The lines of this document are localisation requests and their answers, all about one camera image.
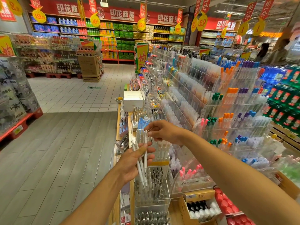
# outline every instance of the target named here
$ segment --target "white box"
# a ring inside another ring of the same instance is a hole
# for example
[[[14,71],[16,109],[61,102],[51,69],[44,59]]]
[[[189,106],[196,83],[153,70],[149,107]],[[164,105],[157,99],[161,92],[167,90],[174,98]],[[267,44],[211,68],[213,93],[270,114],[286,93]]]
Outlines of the white box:
[[[124,91],[124,111],[133,111],[134,107],[142,107],[144,99],[141,91]]]

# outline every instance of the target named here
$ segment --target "hand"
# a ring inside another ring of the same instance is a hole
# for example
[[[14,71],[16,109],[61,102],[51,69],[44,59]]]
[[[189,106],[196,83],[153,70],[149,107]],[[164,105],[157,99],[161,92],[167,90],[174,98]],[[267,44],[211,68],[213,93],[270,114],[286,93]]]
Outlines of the hand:
[[[137,161],[139,157],[144,155],[147,151],[148,153],[155,152],[155,148],[148,147],[152,145],[152,142],[148,142],[146,144],[139,144],[139,149],[136,151],[132,151],[132,148],[127,149],[127,151],[120,157],[119,161],[115,165],[118,168],[121,177],[123,179],[124,185],[134,179],[139,173],[137,171]],[[150,165],[155,158],[155,155],[148,155],[147,156],[147,165]]]
[[[152,136],[155,141],[166,140],[176,145],[183,145],[182,136],[187,131],[166,120],[153,121],[146,126],[145,130],[148,131],[148,136]]]

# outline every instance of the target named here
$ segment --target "pen display stand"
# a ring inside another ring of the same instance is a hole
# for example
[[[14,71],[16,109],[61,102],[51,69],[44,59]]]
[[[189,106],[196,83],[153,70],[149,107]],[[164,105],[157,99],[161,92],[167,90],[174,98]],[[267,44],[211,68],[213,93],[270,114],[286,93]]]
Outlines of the pen display stand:
[[[276,165],[272,156],[261,155],[271,119],[262,116],[268,105],[267,97],[260,94],[264,83],[258,79],[260,67],[245,61],[229,68],[225,71],[207,61],[153,48],[144,75],[151,80],[149,91],[156,96],[167,121],[270,177]],[[171,198],[215,185],[188,148],[177,145],[169,154]]]

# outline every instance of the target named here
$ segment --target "ceiling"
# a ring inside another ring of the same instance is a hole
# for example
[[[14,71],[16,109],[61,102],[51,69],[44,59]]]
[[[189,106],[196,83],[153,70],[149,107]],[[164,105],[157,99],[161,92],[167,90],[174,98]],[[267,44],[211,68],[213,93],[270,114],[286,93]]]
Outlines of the ceiling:
[[[228,0],[222,3],[219,3],[210,8],[208,16],[224,18],[224,13],[216,13],[217,10],[230,11],[234,13],[245,13],[247,5],[250,2],[256,0]],[[279,32],[284,27],[286,27],[294,15],[296,8],[298,7],[300,0],[275,0],[273,6],[269,12],[269,16],[266,19],[266,28],[267,31]],[[254,9],[252,19],[249,22],[250,28],[252,28],[258,22],[258,16],[263,8],[265,0],[258,0],[256,7]],[[231,19],[238,20],[242,19],[244,16],[232,15]]]

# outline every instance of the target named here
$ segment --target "small bowl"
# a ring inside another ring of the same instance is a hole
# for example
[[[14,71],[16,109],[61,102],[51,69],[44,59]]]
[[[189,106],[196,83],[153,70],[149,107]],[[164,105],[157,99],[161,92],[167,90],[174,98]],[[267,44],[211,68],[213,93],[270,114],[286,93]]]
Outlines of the small bowl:
[[[115,98],[115,101],[116,101],[117,103],[122,103],[123,97],[122,97],[122,100],[118,100],[118,97],[116,97],[116,98]]]

